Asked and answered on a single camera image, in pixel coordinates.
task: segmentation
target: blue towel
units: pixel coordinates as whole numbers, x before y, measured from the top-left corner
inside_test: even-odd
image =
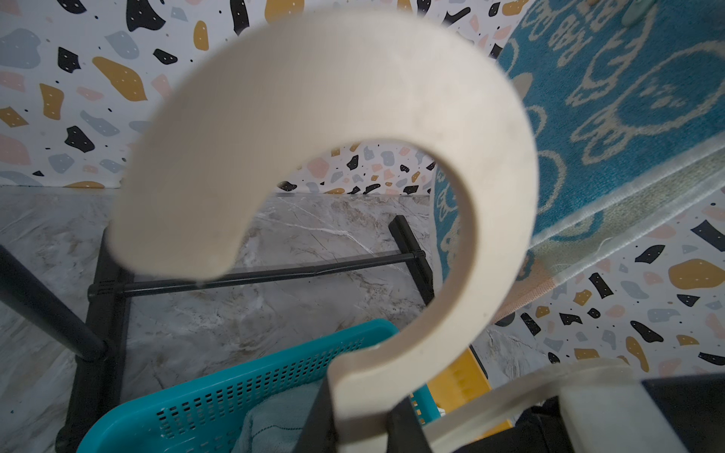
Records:
[[[322,381],[290,388],[252,408],[232,453],[289,453],[297,444]]]
[[[531,246],[494,320],[725,181],[723,2],[658,1],[623,26],[633,3],[535,0],[498,57],[529,114],[540,179]],[[431,194],[437,290],[469,244],[440,169]]]

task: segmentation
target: teal plastic basket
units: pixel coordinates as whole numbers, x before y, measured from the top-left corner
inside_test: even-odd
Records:
[[[229,452],[247,412],[288,388],[322,379],[330,361],[398,333],[374,320],[277,354],[134,399],[93,425],[78,453]],[[411,396],[421,424],[440,417],[428,386]]]

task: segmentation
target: white curved hook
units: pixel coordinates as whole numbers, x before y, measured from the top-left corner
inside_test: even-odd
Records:
[[[440,294],[374,349],[333,361],[341,448],[384,449],[385,414],[451,363],[518,272],[537,205],[528,118],[495,63],[401,13],[302,15],[250,33],[195,72],[133,153],[109,245],[143,273],[205,279],[298,163],[363,139],[408,141],[455,190],[461,250]]]

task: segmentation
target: terrazzo wallpaper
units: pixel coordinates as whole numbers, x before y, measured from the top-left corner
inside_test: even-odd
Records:
[[[249,28],[290,14],[398,9],[448,27],[495,58],[531,3],[0,0],[0,183],[119,187],[129,151],[183,78]],[[269,189],[421,194],[435,166],[421,150],[395,142],[320,153]]]
[[[639,378],[725,371],[725,188],[496,325],[551,363],[618,357]]]

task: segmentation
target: marble tile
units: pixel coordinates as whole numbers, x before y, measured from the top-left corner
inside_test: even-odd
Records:
[[[112,191],[0,188],[0,243],[82,318],[112,197]],[[394,252],[387,224],[397,214],[405,215],[427,249],[426,196],[270,197],[249,229],[237,268]],[[422,309],[404,265],[135,298],[121,398],[147,395],[374,318],[402,328]],[[73,355],[0,304],[0,360],[5,365],[0,445],[10,452],[52,452],[65,421]]]

